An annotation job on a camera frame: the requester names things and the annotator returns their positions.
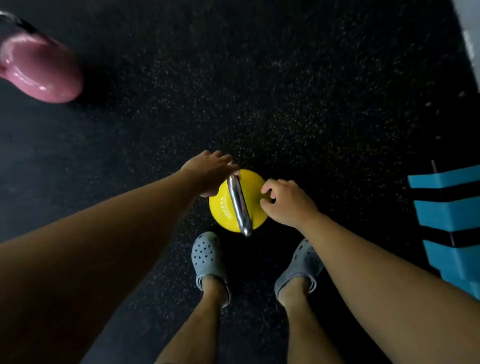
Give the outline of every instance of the kettlebell handle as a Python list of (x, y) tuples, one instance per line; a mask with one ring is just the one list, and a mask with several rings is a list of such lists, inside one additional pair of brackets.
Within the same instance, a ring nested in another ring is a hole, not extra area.
[(51, 45), (57, 45), (53, 40), (51, 40), (48, 36), (46, 36), (43, 33), (40, 33), (37, 28), (35, 28), (33, 25), (31, 25), (29, 22), (26, 20), (20, 19), (18, 16), (12, 14), (11, 12), (4, 12), (0, 10), (0, 19), (6, 20), (10, 24), (16, 25), (19, 28), (22, 28), (24, 31), (26, 31), (28, 34), (33, 35), (36, 34), (40, 37), (42, 37), (44, 40), (46, 40), (49, 44)]
[(240, 179), (238, 176), (232, 174), (227, 178), (228, 191), (233, 202), (233, 209), (237, 216), (237, 222), (239, 224), (240, 232), (245, 236), (250, 236), (253, 232), (252, 221), (248, 214), (247, 204), (243, 197), (241, 190)]

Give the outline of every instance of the hand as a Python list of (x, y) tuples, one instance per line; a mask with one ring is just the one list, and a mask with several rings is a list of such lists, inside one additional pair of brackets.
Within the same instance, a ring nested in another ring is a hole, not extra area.
[(185, 163), (181, 170), (191, 172), (194, 178), (198, 178), (200, 196), (211, 197), (218, 193), (218, 188), (229, 175), (239, 173), (240, 167), (232, 164), (229, 154), (223, 156), (219, 150), (214, 153), (205, 150)]
[(260, 200), (260, 206), (276, 222), (300, 230), (302, 224), (319, 214), (315, 203), (295, 181), (269, 179), (262, 187), (265, 194), (272, 190), (270, 197), (275, 203)]

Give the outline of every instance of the leg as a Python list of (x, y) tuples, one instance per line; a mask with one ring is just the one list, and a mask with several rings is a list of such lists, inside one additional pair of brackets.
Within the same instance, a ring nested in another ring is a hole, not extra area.
[(203, 297), (177, 334), (162, 351), (156, 364), (213, 364), (220, 309), (228, 296), (214, 276), (202, 278)]
[(290, 326), (288, 364), (343, 363), (308, 305), (308, 287), (306, 277), (294, 277), (278, 294)]

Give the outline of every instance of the pink kettlebell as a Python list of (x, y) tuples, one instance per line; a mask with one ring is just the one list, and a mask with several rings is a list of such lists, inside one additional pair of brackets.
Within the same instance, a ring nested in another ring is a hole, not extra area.
[(64, 45), (13, 14), (0, 11), (0, 19), (22, 28), (0, 48), (1, 77), (45, 102), (65, 103), (80, 95), (84, 86), (82, 70)]

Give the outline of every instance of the yellow kettlebell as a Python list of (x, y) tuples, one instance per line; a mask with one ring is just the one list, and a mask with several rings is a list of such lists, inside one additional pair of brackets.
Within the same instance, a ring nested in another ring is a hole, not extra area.
[(250, 236), (268, 217), (260, 207), (262, 198), (271, 201), (269, 194), (260, 192), (264, 183), (265, 180), (251, 170), (240, 170), (240, 177), (228, 177), (220, 185), (218, 194), (209, 199), (214, 219), (227, 230)]

